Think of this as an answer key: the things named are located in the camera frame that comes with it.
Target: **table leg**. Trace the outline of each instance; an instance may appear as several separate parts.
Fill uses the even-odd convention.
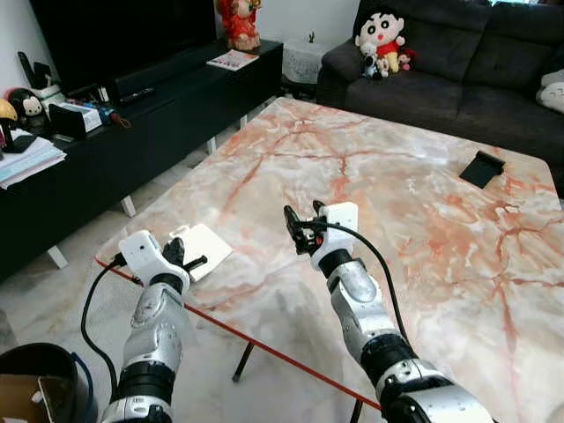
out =
[[[244,115],[239,121],[239,129],[242,130],[244,127],[247,126],[247,123],[248,123],[248,117],[247,115]]]
[[[69,264],[69,262],[67,262],[67,259],[64,258],[61,250],[56,245],[48,249],[47,254],[49,254],[49,257],[51,257],[51,260],[55,262],[56,267],[58,267],[59,269],[67,267],[67,265]]]
[[[212,155],[218,149],[218,144],[216,143],[215,137],[208,140],[208,154]]]
[[[137,214],[137,211],[135,210],[135,205],[133,205],[133,200],[131,200],[130,196],[126,196],[121,201],[121,203],[122,203],[123,212],[127,214],[129,218],[132,218]]]
[[[247,364],[247,360],[249,359],[249,355],[253,351],[254,347],[255,347],[255,344],[252,344],[250,342],[247,344],[247,348],[245,348],[245,352],[243,353],[243,355],[241,357],[241,361],[239,361],[239,366],[237,366],[237,370],[235,370],[235,374],[231,378],[231,380],[234,383],[237,383],[239,381],[239,379],[241,379],[241,373],[243,373],[245,365]]]
[[[351,423],[358,423],[360,419],[361,411],[362,411],[362,401],[357,399],[356,403],[354,403],[354,409],[352,410]]]

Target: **black tv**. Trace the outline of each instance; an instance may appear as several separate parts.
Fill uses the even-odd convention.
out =
[[[216,38],[212,0],[31,0],[63,90],[137,71]]]

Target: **pink marble surface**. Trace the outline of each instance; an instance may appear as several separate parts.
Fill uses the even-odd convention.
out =
[[[478,149],[507,162],[481,190],[457,178]],[[282,208],[354,201],[386,257],[416,352],[501,423],[564,421],[564,213],[545,162],[431,131],[278,99],[99,253],[141,228],[204,223],[234,253],[189,304],[374,399],[346,352],[321,273]],[[383,273],[357,247],[375,278]],[[391,311],[389,293],[381,283]]]

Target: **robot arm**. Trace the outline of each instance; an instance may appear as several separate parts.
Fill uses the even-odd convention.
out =
[[[373,383],[382,416],[390,423],[491,423],[472,394],[421,360],[395,329],[382,291],[364,264],[351,257],[353,236],[324,225],[356,231],[356,204],[314,202],[314,208],[317,216],[300,222],[292,208],[285,207],[286,226],[297,253],[309,253],[314,269],[327,278],[346,347]]]
[[[120,242],[120,250],[145,289],[123,348],[120,382],[101,421],[171,423],[174,379],[182,358],[179,332],[188,320],[182,300],[189,288],[182,240],[171,241],[161,254],[154,237],[140,231]]]

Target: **black metal leg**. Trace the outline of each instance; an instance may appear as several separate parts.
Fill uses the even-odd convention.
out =
[[[241,361],[239,361],[239,366],[237,366],[237,370],[235,370],[235,374],[231,378],[233,382],[237,383],[239,379],[241,379],[241,373],[243,373],[243,369],[245,368],[245,365],[247,364],[247,360],[249,359],[249,355],[253,351],[254,347],[255,344],[252,344],[250,342],[247,344],[247,348],[245,348],[245,352],[241,357]]]
[[[351,423],[358,423],[360,419],[360,412],[362,411],[362,401],[359,399],[354,403],[354,410],[352,410]]]

